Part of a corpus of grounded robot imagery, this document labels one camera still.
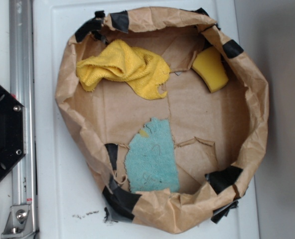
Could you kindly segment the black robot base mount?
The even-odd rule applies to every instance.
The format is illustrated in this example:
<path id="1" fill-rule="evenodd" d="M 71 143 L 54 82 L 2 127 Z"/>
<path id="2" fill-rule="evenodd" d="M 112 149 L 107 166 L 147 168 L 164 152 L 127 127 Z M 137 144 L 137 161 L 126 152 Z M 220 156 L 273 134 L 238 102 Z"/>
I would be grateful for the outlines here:
<path id="1" fill-rule="evenodd" d="M 25 156 L 24 106 L 0 85 L 0 182 Z"/>

